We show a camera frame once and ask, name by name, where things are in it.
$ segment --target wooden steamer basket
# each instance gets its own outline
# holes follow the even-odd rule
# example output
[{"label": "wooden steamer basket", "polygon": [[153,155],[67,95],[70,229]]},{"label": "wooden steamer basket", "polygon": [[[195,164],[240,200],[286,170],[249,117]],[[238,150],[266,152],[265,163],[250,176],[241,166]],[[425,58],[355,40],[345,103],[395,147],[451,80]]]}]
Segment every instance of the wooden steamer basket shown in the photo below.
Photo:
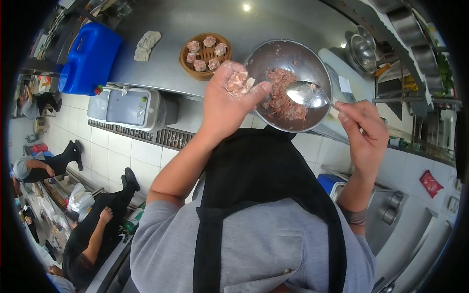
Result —
[{"label": "wooden steamer basket", "polygon": [[[208,36],[212,36],[217,39],[217,42],[210,48],[207,48],[204,45],[204,40]],[[200,49],[198,51],[199,55],[197,55],[197,59],[205,61],[205,64],[207,65],[206,71],[197,72],[194,68],[193,63],[186,62],[187,54],[189,53],[187,44],[194,40],[200,43]],[[215,55],[215,47],[220,43],[225,43],[227,45],[227,52],[221,56],[218,56],[218,55]],[[206,32],[203,34],[196,35],[195,37],[192,37],[189,41],[187,41],[184,44],[184,47],[182,47],[181,53],[179,54],[179,63],[182,65],[182,68],[184,68],[184,70],[193,78],[197,80],[201,80],[201,81],[208,81],[212,78],[212,75],[215,72],[215,70],[217,70],[216,68],[213,70],[208,70],[208,61],[213,58],[216,58],[220,62],[220,65],[223,63],[223,61],[230,60],[231,59],[231,45],[230,45],[230,42],[228,42],[228,40],[225,39],[223,36],[212,33],[212,32]]]}]

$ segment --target floor drain grate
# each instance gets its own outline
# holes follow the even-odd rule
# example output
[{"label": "floor drain grate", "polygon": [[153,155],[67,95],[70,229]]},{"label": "floor drain grate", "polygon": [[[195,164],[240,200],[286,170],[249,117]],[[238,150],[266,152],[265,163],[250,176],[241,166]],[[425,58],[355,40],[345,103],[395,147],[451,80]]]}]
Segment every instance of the floor drain grate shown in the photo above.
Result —
[{"label": "floor drain grate", "polygon": [[114,132],[123,136],[135,138],[148,143],[156,144],[173,150],[182,150],[183,147],[194,137],[194,133],[165,127],[159,131],[149,132],[131,129],[120,125],[108,124],[88,119],[88,125]]},{"label": "floor drain grate", "polygon": [[173,128],[163,128],[156,133],[155,144],[182,150],[195,134]]}]

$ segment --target cook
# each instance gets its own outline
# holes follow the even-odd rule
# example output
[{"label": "cook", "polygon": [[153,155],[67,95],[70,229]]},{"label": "cook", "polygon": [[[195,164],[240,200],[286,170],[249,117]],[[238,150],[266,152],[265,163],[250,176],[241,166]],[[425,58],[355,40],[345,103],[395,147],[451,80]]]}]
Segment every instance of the cook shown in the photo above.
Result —
[{"label": "cook", "polygon": [[376,107],[336,103],[355,172],[335,204],[291,143],[294,134],[239,128],[272,88],[261,82],[228,95],[227,80],[244,71],[232,61],[217,69],[199,132],[153,181],[130,252],[137,289],[371,292],[376,260],[364,224],[388,140]]}]

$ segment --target gray t-shirt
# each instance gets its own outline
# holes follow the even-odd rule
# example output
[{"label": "gray t-shirt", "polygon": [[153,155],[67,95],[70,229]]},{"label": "gray t-shirt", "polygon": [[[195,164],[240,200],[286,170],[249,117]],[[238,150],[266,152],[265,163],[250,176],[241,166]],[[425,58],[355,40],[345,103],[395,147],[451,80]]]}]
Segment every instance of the gray t-shirt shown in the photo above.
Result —
[{"label": "gray t-shirt", "polygon": [[[146,206],[130,251],[131,276],[140,293],[192,292],[201,198],[180,210],[166,201]],[[347,250],[344,292],[371,292],[376,259],[365,237],[354,235],[336,208]],[[327,235],[327,225],[291,199],[230,215],[223,221],[220,292],[267,293],[284,282],[293,292],[327,292]]]},{"label": "gray t-shirt", "polygon": [[18,179],[24,179],[29,175],[28,167],[26,167],[26,161],[34,160],[33,156],[24,156],[16,160],[13,164],[13,175]]},{"label": "gray t-shirt", "polygon": [[41,114],[39,113],[38,103],[36,100],[34,100],[33,102],[26,100],[26,103],[24,103],[23,107],[21,108],[21,111],[30,120],[34,120],[38,117],[41,117]]}]

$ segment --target blue container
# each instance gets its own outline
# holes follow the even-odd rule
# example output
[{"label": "blue container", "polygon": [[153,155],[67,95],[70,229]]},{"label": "blue container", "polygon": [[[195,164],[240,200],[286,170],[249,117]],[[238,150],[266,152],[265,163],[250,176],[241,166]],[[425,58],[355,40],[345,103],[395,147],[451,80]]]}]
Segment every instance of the blue container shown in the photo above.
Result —
[{"label": "blue container", "polygon": [[59,78],[59,91],[95,96],[98,85],[106,85],[122,38],[99,23],[84,25],[68,53]]},{"label": "blue container", "polygon": [[324,188],[328,195],[331,195],[332,187],[336,182],[344,182],[342,178],[339,178],[332,174],[319,174],[318,182]]}]

